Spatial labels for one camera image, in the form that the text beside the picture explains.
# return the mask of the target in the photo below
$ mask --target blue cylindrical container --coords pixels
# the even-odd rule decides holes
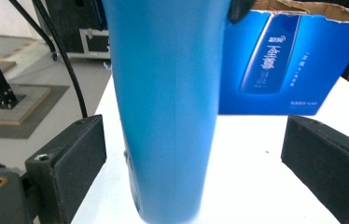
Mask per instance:
[[[149,223],[199,211],[230,0],[104,0],[133,199]]]

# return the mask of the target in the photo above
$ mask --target white table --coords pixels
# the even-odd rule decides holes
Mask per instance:
[[[107,161],[73,223],[143,223],[133,205],[113,81],[103,114]],[[349,135],[349,83],[312,117]],[[193,223],[339,223],[280,159],[286,116],[219,116],[200,214]]]

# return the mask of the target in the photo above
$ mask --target white wall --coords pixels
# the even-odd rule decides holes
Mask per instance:
[[[18,2],[38,24],[32,1],[18,0]],[[33,27],[8,0],[0,0],[0,35],[41,39]]]

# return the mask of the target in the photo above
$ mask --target blue box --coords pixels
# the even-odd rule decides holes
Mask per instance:
[[[349,9],[274,3],[228,22],[220,114],[314,115],[349,64]]]

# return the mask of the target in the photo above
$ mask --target floor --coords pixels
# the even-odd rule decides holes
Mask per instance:
[[[0,36],[0,60],[15,61],[6,73],[11,84],[67,85],[70,88],[45,116],[28,139],[0,138],[0,163],[24,171],[24,161],[74,121],[82,119],[71,79],[62,60],[54,62],[43,41]],[[103,60],[71,59],[88,115],[100,102],[111,72]]]

